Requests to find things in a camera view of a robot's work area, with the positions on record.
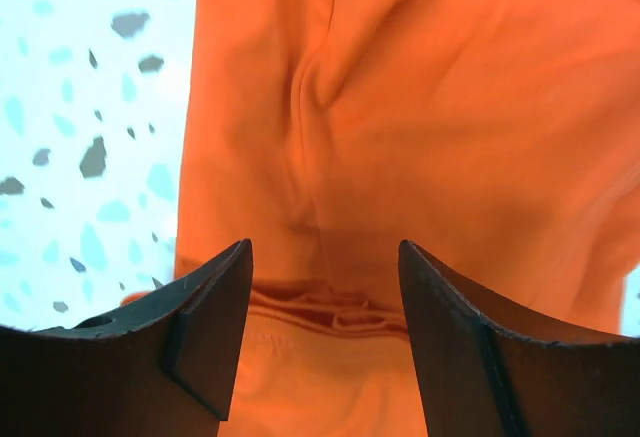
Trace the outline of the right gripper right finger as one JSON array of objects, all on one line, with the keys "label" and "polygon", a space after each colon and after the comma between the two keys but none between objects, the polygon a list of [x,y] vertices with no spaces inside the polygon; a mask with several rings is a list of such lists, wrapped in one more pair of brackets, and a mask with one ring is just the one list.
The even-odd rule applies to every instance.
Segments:
[{"label": "right gripper right finger", "polygon": [[430,435],[638,435],[637,339],[531,310],[410,241],[398,272]]}]

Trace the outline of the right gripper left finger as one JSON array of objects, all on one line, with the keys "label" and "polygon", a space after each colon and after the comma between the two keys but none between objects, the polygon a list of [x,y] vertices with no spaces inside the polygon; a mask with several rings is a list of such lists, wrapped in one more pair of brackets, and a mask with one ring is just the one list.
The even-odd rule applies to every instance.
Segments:
[{"label": "right gripper left finger", "polygon": [[242,240],[73,328],[3,328],[2,434],[215,435],[229,417],[252,271]]}]

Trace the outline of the orange t shirt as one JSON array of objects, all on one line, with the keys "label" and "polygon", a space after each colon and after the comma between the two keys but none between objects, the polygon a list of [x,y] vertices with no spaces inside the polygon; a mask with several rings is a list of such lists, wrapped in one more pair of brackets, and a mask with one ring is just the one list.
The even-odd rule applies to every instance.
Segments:
[{"label": "orange t shirt", "polygon": [[197,0],[175,273],[250,239],[223,436],[422,436],[411,240],[620,329],[639,262],[639,0]]}]

